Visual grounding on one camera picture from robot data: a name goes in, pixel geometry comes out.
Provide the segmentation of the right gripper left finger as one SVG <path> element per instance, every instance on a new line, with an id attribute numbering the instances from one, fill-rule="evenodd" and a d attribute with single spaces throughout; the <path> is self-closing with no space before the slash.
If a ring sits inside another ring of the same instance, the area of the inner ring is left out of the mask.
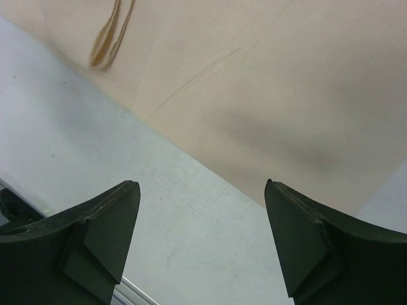
<path id="1" fill-rule="evenodd" d="M 120 284 L 141 190 L 126 180 L 102 194 L 42 216 L 1 191 L 1 303 L 110 304 Z"/>

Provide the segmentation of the beige cloth kit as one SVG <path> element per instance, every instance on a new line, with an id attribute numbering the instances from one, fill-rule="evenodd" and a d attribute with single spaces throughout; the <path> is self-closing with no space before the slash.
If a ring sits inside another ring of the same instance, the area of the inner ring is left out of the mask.
<path id="1" fill-rule="evenodd" d="M 406 159 L 405 1 L 2 1 L 1 16 L 257 202 L 355 212 Z"/>

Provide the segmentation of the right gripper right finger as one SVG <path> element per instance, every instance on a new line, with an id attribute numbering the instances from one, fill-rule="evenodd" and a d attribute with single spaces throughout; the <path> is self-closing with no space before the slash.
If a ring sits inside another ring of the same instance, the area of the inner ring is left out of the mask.
<path id="1" fill-rule="evenodd" d="M 406 234 L 268 180 L 265 203 L 295 304 L 406 304 Z"/>

